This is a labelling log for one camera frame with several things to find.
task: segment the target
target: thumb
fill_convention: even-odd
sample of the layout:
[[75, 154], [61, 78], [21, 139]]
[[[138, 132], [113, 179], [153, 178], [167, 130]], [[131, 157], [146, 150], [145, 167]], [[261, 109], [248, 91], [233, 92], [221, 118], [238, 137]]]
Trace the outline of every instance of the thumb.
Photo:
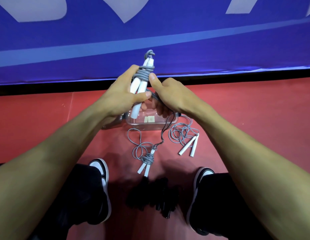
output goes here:
[[156, 92], [160, 92], [163, 85], [154, 73], [149, 74], [149, 82]]
[[134, 94], [134, 103], [141, 103], [146, 101], [152, 96], [152, 92], [147, 91], [147, 92], [141, 92]]

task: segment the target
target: forearm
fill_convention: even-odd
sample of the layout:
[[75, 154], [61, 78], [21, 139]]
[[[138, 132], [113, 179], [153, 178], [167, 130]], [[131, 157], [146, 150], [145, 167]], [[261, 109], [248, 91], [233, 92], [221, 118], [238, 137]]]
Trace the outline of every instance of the forearm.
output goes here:
[[278, 239], [310, 239], [310, 174], [231, 125], [204, 102], [190, 113], [261, 223]]
[[93, 104], [35, 148], [0, 167], [0, 239], [26, 239], [102, 127]]

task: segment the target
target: black and white sneaker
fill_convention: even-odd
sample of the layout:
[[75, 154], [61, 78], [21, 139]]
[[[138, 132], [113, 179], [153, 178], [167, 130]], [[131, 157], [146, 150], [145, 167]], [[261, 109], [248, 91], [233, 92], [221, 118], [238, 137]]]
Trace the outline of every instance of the black and white sneaker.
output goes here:
[[197, 191], [198, 191], [198, 186], [199, 186], [199, 183], [201, 181], [201, 179], [206, 176], [206, 175], [209, 175], [209, 174], [214, 174], [214, 171], [210, 168], [200, 168], [197, 173], [196, 173], [196, 176], [195, 176], [195, 179], [194, 179], [194, 196], [193, 196], [193, 200], [192, 200], [192, 203], [188, 209], [188, 212], [187, 212], [187, 215], [186, 215], [186, 222], [187, 224], [195, 231], [197, 232], [198, 234], [201, 234], [200, 232], [198, 232], [197, 230], [195, 230], [195, 228], [192, 226], [191, 222], [190, 222], [190, 213], [192, 211], [192, 206], [195, 202], [195, 199], [196, 199], [196, 196], [197, 196]]
[[107, 197], [107, 204], [102, 205], [102, 210], [100, 212], [100, 217], [103, 219], [101, 222], [106, 221], [110, 214], [112, 213], [112, 207], [110, 205], [110, 200], [108, 196], [108, 180], [109, 180], [109, 171], [106, 162], [101, 158], [96, 158], [95, 160], [89, 163], [89, 166], [97, 168], [101, 173], [101, 183], [103, 185], [104, 192]]

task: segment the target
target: black pants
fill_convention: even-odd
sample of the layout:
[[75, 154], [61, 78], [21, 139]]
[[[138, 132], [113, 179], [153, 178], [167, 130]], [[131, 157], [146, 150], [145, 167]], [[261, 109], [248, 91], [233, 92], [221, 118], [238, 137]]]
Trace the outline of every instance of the black pants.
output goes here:
[[[74, 224], [98, 224], [107, 198], [95, 167], [76, 164], [57, 198], [29, 240], [65, 240]], [[193, 225], [202, 231], [234, 239], [272, 239], [237, 190], [228, 173], [205, 176], [192, 208]]]

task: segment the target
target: hand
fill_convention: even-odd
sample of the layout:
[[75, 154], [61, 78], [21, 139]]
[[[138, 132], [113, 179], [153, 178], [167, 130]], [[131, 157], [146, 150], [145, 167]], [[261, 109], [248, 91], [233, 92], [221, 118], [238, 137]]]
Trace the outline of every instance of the hand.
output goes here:
[[96, 102], [102, 107], [105, 116], [116, 118], [130, 110], [134, 103], [141, 103], [151, 97], [151, 92], [133, 94], [130, 92], [132, 76], [137, 72], [139, 66], [132, 65], [127, 71], [120, 75], [109, 89]]
[[157, 76], [151, 73], [149, 82], [166, 105], [164, 106], [161, 102], [152, 99], [152, 108], [157, 109], [157, 114], [163, 115], [164, 118], [171, 114], [170, 110], [191, 117], [192, 109], [203, 103], [191, 90], [171, 77], [161, 83]]

